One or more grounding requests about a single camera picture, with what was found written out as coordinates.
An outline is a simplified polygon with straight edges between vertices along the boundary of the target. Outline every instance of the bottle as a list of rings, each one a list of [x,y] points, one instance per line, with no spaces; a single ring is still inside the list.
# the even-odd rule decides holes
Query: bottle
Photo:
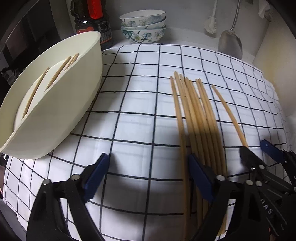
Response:
[[[101,33],[101,49],[105,50],[113,45],[110,22],[106,10],[106,1],[103,0],[72,0],[71,14],[75,17],[76,33],[98,31]]]

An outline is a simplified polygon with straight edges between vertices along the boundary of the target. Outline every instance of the checkered tablecloth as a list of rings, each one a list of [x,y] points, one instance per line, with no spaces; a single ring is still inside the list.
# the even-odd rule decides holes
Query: checkered tablecloth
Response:
[[[286,177],[282,166],[259,147],[261,139],[286,150],[290,143],[276,92],[254,66],[211,50],[165,44],[109,49],[103,52],[103,64],[99,93],[68,137],[40,159],[9,158],[4,201],[25,228],[45,178],[66,180],[105,152],[111,154],[108,174],[86,203],[105,240],[182,240],[182,168],[169,80],[174,71],[204,83],[221,131],[229,180],[241,182],[249,174],[240,162],[235,128],[209,84],[228,102],[250,149],[272,173]],[[192,232],[196,231],[194,199]],[[80,239],[67,201],[61,201],[69,231]]]

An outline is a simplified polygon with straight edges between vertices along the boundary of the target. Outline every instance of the white brush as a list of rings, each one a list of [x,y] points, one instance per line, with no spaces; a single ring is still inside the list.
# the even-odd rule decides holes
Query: white brush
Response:
[[[215,34],[217,30],[217,23],[215,22],[216,7],[217,7],[217,0],[215,1],[215,4],[214,4],[214,10],[213,10],[212,16],[210,16],[205,21],[205,30],[210,34]]]

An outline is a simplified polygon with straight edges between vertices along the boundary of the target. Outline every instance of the ceramic bowl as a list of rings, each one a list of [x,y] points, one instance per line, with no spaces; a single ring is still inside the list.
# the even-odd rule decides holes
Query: ceramic bowl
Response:
[[[163,10],[140,10],[129,12],[120,16],[121,26],[137,27],[159,23],[165,19]]]
[[[166,18],[159,22],[159,23],[154,23],[154,24],[149,24],[149,25],[144,25],[144,26],[137,26],[137,27],[121,27],[121,30],[150,30],[150,29],[158,29],[158,28],[164,28],[166,27],[165,25]]]
[[[69,37],[43,52],[20,74],[0,107],[0,153],[40,158],[67,137],[90,106],[101,82],[100,37],[95,31]],[[76,53],[77,60],[46,89],[61,63]],[[28,97],[48,67],[22,117]]]
[[[166,27],[150,30],[122,30],[123,35],[133,44],[150,44],[162,39]]]

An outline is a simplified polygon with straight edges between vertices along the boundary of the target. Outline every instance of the metal screw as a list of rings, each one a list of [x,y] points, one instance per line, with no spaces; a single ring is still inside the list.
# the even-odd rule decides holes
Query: metal screw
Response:
[[[216,178],[217,178],[219,181],[225,181],[225,177],[222,176],[222,175],[218,175]]]
[[[43,185],[47,185],[49,183],[51,183],[51,180],[50,179],[45,179],[42,184]]]
[[[73,174],[72,176],[71,176],[71,180],[72,181],[76,181],[76,180],[78,180],[80,178],[80,175],[79,174]]]
[[[255,184],[256,184],[257,187],[261,187],[262,186],[262,182],[260,182],[260,181],[255,182]]]
[[[248,179],[246,180],[246,184],[248,184],[249,186],[252,186],[254,183],[250,179]]]

